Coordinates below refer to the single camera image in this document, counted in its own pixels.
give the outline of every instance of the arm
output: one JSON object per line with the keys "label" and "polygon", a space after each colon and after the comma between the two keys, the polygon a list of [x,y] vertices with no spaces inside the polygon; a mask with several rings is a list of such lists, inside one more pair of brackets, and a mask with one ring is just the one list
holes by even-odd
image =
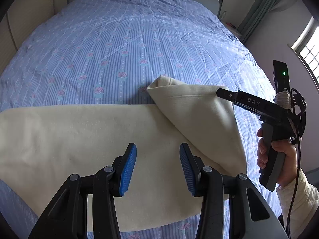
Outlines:
{"label": "arm", "polygon": [[[257,136],[261,137],[262,135],[262,129],[259,129]],[[277,183],[280,186],[276,190],[284,217],[284,225],[286,227],[290,202],[296,183],[297,152],[296,148],[294,148],[288,140],[272,142],[272,147],[277,152],[284,152],[286,154],[283,168],[277,180]],[[266,146],[261,138],[258,142],[257,152],[257,164],[260,168],[265,168],[268,161],[268,156],[265,155],[265,152]],[[300,170],[298,189],[290,218],[290,232],[292,239],[297,238],[306,228],[315,214],[318,205],[319,193],[317,189],[307,182],[304,172]]]}

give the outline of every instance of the human hand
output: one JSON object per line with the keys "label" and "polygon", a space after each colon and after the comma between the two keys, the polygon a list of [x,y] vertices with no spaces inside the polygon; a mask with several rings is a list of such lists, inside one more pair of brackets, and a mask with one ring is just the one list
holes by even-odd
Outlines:
{"label": "human hand", "polygon": [[[257,136],[263,136],[262,128],[257,131]],[[285,187],[297,176],[297,151],[288,139],[273,141],[272,148],[277,152],[284,152],[286,154],[284,165],[277,180],[277,183],[280,186]],[[266,150],[267,148],[264,144],[264,140],[261,138],[258,142],[257,165],[262,169],[266,167],[268,161]]]}

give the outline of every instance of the black handheld device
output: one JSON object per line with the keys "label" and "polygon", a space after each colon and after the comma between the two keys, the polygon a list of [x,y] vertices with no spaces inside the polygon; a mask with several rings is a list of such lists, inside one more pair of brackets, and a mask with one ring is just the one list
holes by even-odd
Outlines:
{"label": "black handheld device", "polygon": [[[273,60],[273,65],[276,94],[286,91],[292,96],[291,107],[298,105],[292,94],[293,89],[290,91],[287,65],[276,60]],[[260,120],[264,122],[262,123],[262,129],[264,143],[267,147],[268,162],[266,167],[259,171],[261,173],[259,182],[268,190],[274,191],[286,155],[275,151],[271,146],[271,142],[290,138],[299,139],[305,130],[306,112],[303,111],[296,114],[291,112],[290,109],[285,109],[275,103],[243,91],[232,92],[220,88],[216,94],[218,97],[232,101],[235,105],[260,116]],[[297,127],[298,136],[293,126]]]}

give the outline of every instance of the metal screw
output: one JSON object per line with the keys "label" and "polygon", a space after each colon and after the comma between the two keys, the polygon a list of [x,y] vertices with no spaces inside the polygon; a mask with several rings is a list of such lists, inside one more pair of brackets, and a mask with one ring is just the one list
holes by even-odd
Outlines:
{"label": "metal screw", "polygon": [[108,165],[104,168],[104,171],[105,172],[112,172],[114,170],[113,166],[112,165]]}
{"label": "metal screw", "polygon": [[238,174],[238,178],[240,178],[241,180],[245,181],[248,179],[247,175],[246,174],[243,174],[243,173],[240,173]]}
{"label": "metal screw", "polygon": [[204,172],[211,172],[211,171],[213,170],[213,168],[210,167],[210,166],[208,166],[208,165],[205,165],[205,166],[203,167],[203,170],[204,170]]}
{"label": "metal screw", "polygon": [[78,179],[78,175],[77,174],[72,174],[71,176],[70,176],[70,180],[71,181],[76,181],[77,179]]}

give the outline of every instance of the white sleeve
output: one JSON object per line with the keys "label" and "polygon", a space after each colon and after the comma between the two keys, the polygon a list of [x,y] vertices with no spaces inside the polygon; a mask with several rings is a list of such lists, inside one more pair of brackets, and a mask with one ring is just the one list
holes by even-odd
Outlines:
{"label": "white sleeve", "polygon": [[[295,187],[296,179],[290,184],[282,188],[276,189],[282,214],[284,217],[284,225],[286,227],[288,211]],[[315,214],[319,205],[319,193],[315,186],[310,185],[304,172],[300,169],[299,182],[295,201],[293,204],[290,218],[291,239],[297,238],[306,228],[311,218]]]}

